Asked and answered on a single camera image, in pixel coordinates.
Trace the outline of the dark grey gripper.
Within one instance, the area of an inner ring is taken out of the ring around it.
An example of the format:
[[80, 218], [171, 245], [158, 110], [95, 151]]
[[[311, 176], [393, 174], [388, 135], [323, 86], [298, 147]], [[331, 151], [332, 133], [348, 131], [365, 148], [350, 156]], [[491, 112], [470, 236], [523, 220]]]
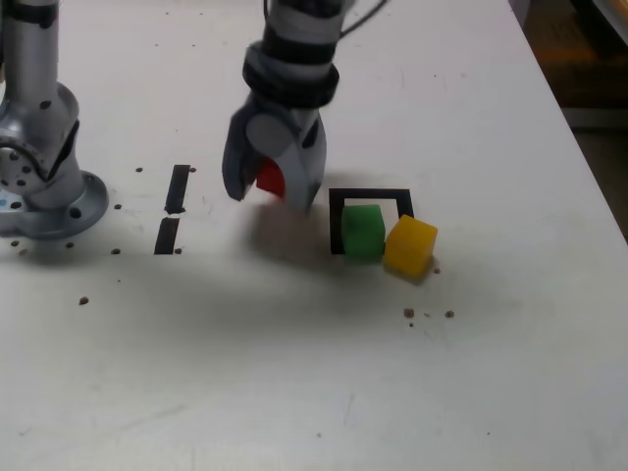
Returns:
[[321, 186], [326, 157], [318, 109], [290, 108], [250, 92], [230, 120], [222, 161], [225, 189], [241, 201], [255, 183], [290, 208], [307, 212]]

